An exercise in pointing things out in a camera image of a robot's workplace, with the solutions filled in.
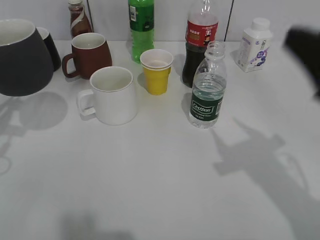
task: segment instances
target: plastic cup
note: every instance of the plastic cup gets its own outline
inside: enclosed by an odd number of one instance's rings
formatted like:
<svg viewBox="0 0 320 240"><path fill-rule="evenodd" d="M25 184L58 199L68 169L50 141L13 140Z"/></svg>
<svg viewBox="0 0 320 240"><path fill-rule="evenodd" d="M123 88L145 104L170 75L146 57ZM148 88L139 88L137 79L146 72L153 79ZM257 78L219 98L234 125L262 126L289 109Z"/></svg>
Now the plastic cup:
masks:
<svg viewBox="0 0 320 240"><path fill-rule="evenodd" d="M162 95L167 92L173 61L173 55L162 49L151 49L141 55L140 62L143 66L146 87L151 95Z"/></svg>

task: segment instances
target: white mug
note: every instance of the white mug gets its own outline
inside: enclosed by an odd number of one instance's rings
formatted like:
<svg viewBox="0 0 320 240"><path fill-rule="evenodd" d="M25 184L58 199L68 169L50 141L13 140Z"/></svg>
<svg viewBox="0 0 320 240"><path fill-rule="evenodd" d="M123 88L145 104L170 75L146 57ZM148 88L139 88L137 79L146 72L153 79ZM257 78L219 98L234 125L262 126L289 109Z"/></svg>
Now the white mug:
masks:
<svg viewBox="0 0 320 240"><path fill-rule="evenodd" d="M130 122L138 113L134 76L123 67L109 66L90 78L91 89L79 92L76 104L83 116L95 114L104 124L119 126ZM93 106L83 108L83 99L93 95Z"/></svg>

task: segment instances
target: green soda bottle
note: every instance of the green soda bottle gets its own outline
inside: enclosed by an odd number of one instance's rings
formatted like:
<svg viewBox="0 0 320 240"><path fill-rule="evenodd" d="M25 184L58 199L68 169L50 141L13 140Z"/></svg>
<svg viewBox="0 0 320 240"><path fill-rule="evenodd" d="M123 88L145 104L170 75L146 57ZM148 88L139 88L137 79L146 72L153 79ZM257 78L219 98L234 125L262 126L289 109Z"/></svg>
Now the green soda bottle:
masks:
<svg viewBox="0 0 320 240"><path fill-rule="evenodd" d="M154 48L155 0L128 0L132 34L132 60L140 63L140 55Z"/></svg>

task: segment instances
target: wall tile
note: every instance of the wall tile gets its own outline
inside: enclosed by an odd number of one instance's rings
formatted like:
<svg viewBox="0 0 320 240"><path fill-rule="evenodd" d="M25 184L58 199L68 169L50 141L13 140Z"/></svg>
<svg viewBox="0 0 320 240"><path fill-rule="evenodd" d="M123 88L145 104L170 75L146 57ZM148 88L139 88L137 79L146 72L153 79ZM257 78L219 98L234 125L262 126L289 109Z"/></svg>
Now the wall tile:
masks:
<svg viewBox="0 0 320 240"><path fill-rule="evenodd" d="M243 30L254 18L271 21L274 39L283 41L292 25L319 28L319 0L235 0L227 33L227 41L240 41Z"/></svg>
<svg viewBox="0 0 320 240"><path fill-rule="evenodd" d="M184 41L188 11L194 0L155 0L155 40ZM219 3L217 40L225 38L232 0ZM89 0L95 31L109 41L130 39L128 0Z"/></svg>
<svg viewBox="0 0 320 240"><path fill-rule="evenodd" d="M68 0L1 0L0 19L30 20L56 40L71 40Z"/></svg>

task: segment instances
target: white bottle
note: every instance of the white bottle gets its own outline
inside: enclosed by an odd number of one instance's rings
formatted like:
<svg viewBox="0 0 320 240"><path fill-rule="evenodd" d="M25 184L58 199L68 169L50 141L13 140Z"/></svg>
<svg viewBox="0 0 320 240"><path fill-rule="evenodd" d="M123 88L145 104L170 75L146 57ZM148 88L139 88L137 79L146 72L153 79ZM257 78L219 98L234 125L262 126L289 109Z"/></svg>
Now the white bottle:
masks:
<svg viewBox="0 0 320 240"><path fill-rule="evenodd" d="M235 62L245 73L264 67L273 37L269 28L270 21L258 17L244 30Z"/></svg>

